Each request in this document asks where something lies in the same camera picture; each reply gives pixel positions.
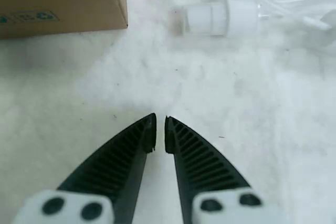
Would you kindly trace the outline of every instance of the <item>printed logo on box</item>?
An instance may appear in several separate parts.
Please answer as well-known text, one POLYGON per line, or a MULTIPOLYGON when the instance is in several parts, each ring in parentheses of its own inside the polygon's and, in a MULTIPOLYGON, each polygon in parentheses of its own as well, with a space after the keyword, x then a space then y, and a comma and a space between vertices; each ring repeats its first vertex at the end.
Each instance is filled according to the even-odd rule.
POLYGON ((8 24, 14 24, 14 21, 12 21, 6 15, 0 14, 0 25, 8 25, 8 24))
POLYGON ((50 10, 15 12, 12 15, 24 23, 59 21, 58 17, 50 10))

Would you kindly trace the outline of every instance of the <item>white bottle cap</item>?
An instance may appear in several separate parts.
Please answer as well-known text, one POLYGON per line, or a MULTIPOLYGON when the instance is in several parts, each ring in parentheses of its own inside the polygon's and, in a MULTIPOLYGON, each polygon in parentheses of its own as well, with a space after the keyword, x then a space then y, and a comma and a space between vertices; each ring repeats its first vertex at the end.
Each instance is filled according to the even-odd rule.
POLYGON ((185 7, 185 34, 251 35, 258 30, 259 5, 254 0, 227 0, 185 7))

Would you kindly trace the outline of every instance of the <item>white fabric surface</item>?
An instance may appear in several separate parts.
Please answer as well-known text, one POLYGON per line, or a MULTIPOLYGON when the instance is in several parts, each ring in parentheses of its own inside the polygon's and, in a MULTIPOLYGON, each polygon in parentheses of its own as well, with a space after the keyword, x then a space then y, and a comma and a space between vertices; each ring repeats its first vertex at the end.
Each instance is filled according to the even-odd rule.
POLYGON ((172 115, 214 144, 287 223, 336 223, 336 58, 270 24, 251 39, 184 38, 175 8, 215 0, 128 0, 129 29, 0 41, 0 216, 60 184, 151 112, 133 223, 182 223, 172 115))

